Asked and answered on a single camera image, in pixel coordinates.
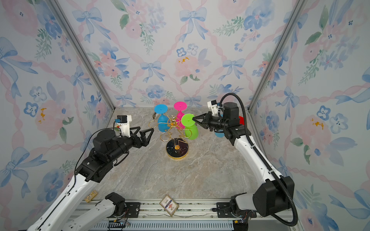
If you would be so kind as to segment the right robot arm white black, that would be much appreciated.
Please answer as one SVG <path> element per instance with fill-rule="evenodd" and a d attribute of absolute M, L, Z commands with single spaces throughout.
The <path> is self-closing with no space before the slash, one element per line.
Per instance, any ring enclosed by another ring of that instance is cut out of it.
<path fill-rule="evenodd" d="M 249 164 L 258 185 L 254 193 L 232 196 L 229 207 L 224 210 L 243 223 L 257 214 L 262 217 L 272 216 L 284 225 L 295 226 L 298 214 L 293 202 L 293 179 L 290 176 L 284 177 L 262 153 L 247 123 L 240 122 L 237 104 L 225 103 L 219 107 L 215 101 L 211 101 L 208 107 L 208 113 L 195 116 L 192 121 L 204 129 L 223 132 Z"/>

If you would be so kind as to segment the light blue wine glass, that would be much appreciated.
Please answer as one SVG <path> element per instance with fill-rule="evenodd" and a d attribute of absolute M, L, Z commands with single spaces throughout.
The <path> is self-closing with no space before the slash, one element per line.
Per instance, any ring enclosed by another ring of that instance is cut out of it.
<path fill-rule="evenodd" d="M 214 131 L 215 135 L 219 138 L 222 138 L 225 136 L 224 131 Z"/>

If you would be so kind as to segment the red wine glass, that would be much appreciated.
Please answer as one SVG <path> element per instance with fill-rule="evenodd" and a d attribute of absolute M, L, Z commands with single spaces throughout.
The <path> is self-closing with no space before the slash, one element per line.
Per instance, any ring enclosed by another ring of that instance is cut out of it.
<path fill-rule="evenodd" d="M 240 124 L 241 124 L 241 125 L 245 125 L 244 117 L 239 116 L 239 120 L 240 120 Z"/>

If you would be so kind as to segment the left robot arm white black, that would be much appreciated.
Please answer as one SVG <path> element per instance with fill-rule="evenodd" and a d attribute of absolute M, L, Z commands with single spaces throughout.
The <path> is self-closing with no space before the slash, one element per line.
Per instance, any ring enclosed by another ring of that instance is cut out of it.
<path fill-rule="evenodd" d="M 110 216 L 126 215 L 125 199 L 110 193 L 97 206 L 79 217 L 69 220 L 82 200 L 103 178 L 129 155 L 130 149 L 149 145 L 154 129 L 134 127 L 128 135 L 117 136 L 114 128 L 101 129 L 93 134 L 93 148 L 76 167 L 74 177 L 56 201 L 28 230 L 30 231 L 88 231 Z"/>

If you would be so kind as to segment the green wine glass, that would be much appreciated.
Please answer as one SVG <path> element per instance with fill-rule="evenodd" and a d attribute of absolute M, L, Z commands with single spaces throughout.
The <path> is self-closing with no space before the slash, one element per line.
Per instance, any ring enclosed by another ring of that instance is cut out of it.
<path fill-rule="evenodd" d="M 193 114 L 185 114 L 181 119 L 181 122 L 185 127 L 183 130 L 184 135 L 189 140 L 195 140 L 198 138 L 198 128 L 193 118 L 194 118 Z"/>

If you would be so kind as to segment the cyan wine glass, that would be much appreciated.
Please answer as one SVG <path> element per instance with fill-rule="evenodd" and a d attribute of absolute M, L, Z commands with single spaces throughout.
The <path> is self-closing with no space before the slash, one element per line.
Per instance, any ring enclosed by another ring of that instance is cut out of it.
<path fill-rule="evenodd" d="M 167 132 L 169 129 L 168 126 L 168 117 L 165 113 L 168 111 L 167 105 L 157 105 L 155 107 L 155 113 L 158 114 L 160 117 L 158 118 L 158 128 L 161 132 Z"/>

